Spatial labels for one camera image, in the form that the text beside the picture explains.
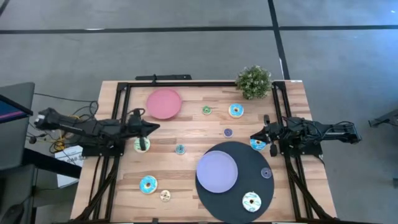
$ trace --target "green plant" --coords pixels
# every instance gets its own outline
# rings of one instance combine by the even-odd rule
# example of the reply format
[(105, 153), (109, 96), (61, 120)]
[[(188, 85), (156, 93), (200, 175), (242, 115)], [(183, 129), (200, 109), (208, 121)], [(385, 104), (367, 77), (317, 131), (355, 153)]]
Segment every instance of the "green plant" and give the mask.
[(247, 100), (264, 98), (271, 89), (271, 73), (258, 65), (244, 68), (239, 73), (235, 83), (236, 89), (243, 91), (243, 97)]

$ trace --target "donut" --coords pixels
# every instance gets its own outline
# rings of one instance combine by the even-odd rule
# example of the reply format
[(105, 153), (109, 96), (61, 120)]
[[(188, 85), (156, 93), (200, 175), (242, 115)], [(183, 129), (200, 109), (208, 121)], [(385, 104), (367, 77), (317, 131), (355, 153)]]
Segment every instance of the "donut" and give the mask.
[(150, 175), (145, 176), (139, 182), (139, 189), (144, 194), (151, 194), (156, 190), (156, 188), (157, 188), (157, 180), (153, 176)]
[(139, 138), (137, 138), (137, 139), (134, 141), (134, 149), (135, 149), (137, 152), (140, 152), (140, 153), (143, 153), (143, 152), (148, 151), (149, 148), (150, 148), (150, 141), (149, 141), (149, 139), (144, 138), (144, 142), (145, 142), (145, 150), (141, 150), (141, 146), (140, 146), (140, 144), (139, 144)]
[(254, 192), (248, 192), (244, 194), (242, 204), (247, 211), (255, 212), (261, 207), (261, 198)]
[(201, 110), (201, 112), (205, 115), (211, 114), (211, 108), (209, 106), (204, 106)]
[(266, 143), (260, 140), (250, 139), (250, 146), (256, 150), (261, 151), (266, 147)]
[(268, 167), (264, 167), (261, 169), (261, 175), (265, 179), (269, 179), (272, 176), (272, 171)]
[(230, 129), (230, 128), (226, 128), (226, 129), (224, 130), (224, 136), (225, 136), (226, 138), (231, 138), (233, 134), (234, 134), (234, 133), (233, 133), (232, 129)]
[(243, 106), (238, 103), (233, 103), (229, 106), (229, 115), (233, 118), (240, 118), (243, 115)]
[(175, 153), (177, 153), (178, 155), (182, 155), (185, 153), (185, 147), (183, 145), (177, 145), (175, 147)]
[(172, 195), (170, 194), (170, 192), (168, 190), (162, 190), (162, 192), (160, 193), (160, 199), (163, 202), (168, 202), (170, 200), (171, 196)]

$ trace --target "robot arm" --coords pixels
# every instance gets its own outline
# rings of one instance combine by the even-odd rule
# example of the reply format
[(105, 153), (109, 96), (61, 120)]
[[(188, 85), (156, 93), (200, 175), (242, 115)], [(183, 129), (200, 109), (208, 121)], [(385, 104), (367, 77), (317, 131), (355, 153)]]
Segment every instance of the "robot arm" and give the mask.
[(274, 141), (283, 141), (293, 150), (305, 150), (310, 145), (317, 145), (323, 140), (339, 140), (355, 144), (360, 142), (353, 123), (342, 121), (337, 124), (321, 124), (318, 121), (309, 121), (303, 118), (284, 118), (286, 126), (277, 122), (270, 123), (269, 117), (264, 116), (265, 126), (261, 131), (253, 134), (250, 138), (271, 143), (271, 149), (275, 151)]
[(34, 124), (37, 129), (61, 129), (78, 135), (82, 138), (78, 144), (83, 148), (87, 146), (111, 149), (125, 139), (139, 137), (141, 149), (146, 150), (143, 138), (159, 128), (160, 125), (144, 121), (141, 118), (140, 110), (143, 109), (134, 109), (127, 124), (121, 124), (118, 119), (81, 121), (74, 117), (62, 115), (53, 108), (47, 108), (39, 112)]

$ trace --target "computer monitor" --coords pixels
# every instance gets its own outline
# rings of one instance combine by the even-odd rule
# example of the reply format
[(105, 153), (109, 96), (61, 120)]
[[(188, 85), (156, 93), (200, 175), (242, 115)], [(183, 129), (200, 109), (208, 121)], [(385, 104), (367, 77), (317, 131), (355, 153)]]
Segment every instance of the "computer monitor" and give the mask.
[(0, 95), (0, 124), (32, 116), (33, 111)]

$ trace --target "wooden table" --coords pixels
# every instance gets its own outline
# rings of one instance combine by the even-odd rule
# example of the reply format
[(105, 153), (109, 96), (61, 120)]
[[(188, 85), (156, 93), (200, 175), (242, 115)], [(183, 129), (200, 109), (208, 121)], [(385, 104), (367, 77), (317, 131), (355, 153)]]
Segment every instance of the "wooden table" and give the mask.
[[(117, 83), (118, 81), (103, 82), (99, 94), (97, 119), (111, 117)], [(311, 119), (303, 83), (286, 81), (286, 85), (292, 116)], [(154, 87), (132, 88), (129, 110), (145, 108), (148, 95), (155, 89)], [(159, 218), (160, 222), (219, 221), (210, 215), (198, 198), (195, 188), (197, 161), (212, 146), (221, 142), (231, 140), (249, 144), (249, 136), (262, 129), (264, 114), (269, 114), (271, 122), (276, 121), (271, 92), (270, 96), (264, 99), (248, 101), (244, 100), (241, 92), (234, 87), (173, 87), (173, 89), (179, 92), (183, 100), (182, 109), (177, 117), (171, 121), (158, 121), (148, 114), (143, 116), (146, 121), (160, 124), (160, 128), (149, 136), (151, 142), (149, 151), (143, 154), (136, 152), (133, 149), (135, 138), (126, 143), (125, 154), (119, 165), (112, 222), (151, 222), (152, 218)], [(119, 116), (123, 99), (122, 94)], [(283, 108), (282, 97), (279, 99)], [(231, 103), (241, 103), (244, 106), (244, 115), (241, 118), (234, 119), (228, 114)], [(201, 108), (205, 105), (213, 108), (212, 114), (202, 114)], [(234, 131), (231, 139), (223, 136), (225, 128)], [(174, 153), (176, 144), (185, 145), (187, 151), (184, 155)], [(271, 157), (269, 146), (261, 154), (272, 168), (275, 191), (269, 208), (256, 221), (292, 221), (294, 211), (284, 158), (281, 155)], [(84, 162), (71, 218), (78, 216), (88, 204), (96, 160), (97, 157), (91, 157)], [(313, 156), (302, 156), (302, 160), (309, 191), (327, 213), (335, 216), (323, 164)], [(159, 182), (156, 192), (151, 195), (144, 195), (139, 190), (139, 181), (145, 175), (153, 175)], [(164, 189), (172, 194), (169, 202), (162, 202), (159, 198), (160, 191)], [(106, 192), (101, 204), (100, 217), (104, 215), (107, 195)], [(299, 190), (298, 197), (304, 217), (305, 210)]]

